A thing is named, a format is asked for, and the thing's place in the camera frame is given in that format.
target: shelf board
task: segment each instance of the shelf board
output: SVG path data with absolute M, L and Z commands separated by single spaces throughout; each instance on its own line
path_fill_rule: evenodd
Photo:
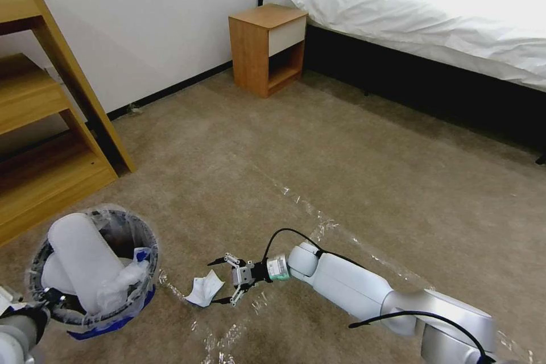
M 22 20 L 40 15 L 34 0 L 0 0 L 0 23 Z
M 23 54 L 0 59 L 0 134 L 68 108 L 60 85 Z
M 293 79 L 300 72 L 299 69 L 290 66 L 275 67 L 269 73 L 269 90 L 281 85 L 285 81 Z
M 115 178 L 72 133 L 0 163 L 0 245 Z

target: drawer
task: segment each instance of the drawer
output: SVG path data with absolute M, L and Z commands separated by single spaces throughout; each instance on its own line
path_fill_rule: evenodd
M 269 30 L 269 57 L 305 39 L 305 16 Z

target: black baseboard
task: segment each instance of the black baseboard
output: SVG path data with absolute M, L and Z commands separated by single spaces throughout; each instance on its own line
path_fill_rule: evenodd
M 160 98 L 169 96 L 171 94 L 174 94 L 177 91 L 181 91 L 184 88 L 187 88 L 193 84 L 196 84 L 202 80 L 206 80 L 209 77 L 212 77 L 215 74 L 218 74 L 228 68 L 230 68 L 233 65 L 231 61 L 228 61 L 227 63 L 220 64 L 217 67 L 211 68 L 210 70 L 207 70 L 205 72 L 202 72 L 195 77 L 188 78 L 187 80 L 180 81 L 177 84 L 171 85 L 170 87 L 167 87 L 165 89 L 162 89 L 161 91 L 157 91 L 153 94 L 150 94 L 149 96 L 146 96 L 144 98 L 141 98 L 137 101 L 134 101 L 130 104 L 127 104 L 123 107 L 120 107 L 116 110 L 113 110 L 108 113 L 108 118 L 110 118 L 111 121 L 113 121 L 116 118 L 121 117 L 122 115 L 127 114 L 132 106 L 136 107 L 142 107 L 144 105 L 150 104 L 151 102 L 157 101 Z

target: nightstand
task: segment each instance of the nightstand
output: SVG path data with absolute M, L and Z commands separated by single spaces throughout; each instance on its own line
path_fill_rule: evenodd
M 235 83 L 263 98 L 301 76 L 307 13 L 265 5 L 229 16 Z

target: crumpled white paper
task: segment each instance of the crumpled white paper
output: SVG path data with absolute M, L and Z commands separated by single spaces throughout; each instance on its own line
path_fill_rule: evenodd
M 207 307 L 223 285 L 224 282 L 211 269 L 206 277 L 193 279 L 192 292 L 185 299 L 200 307 Z

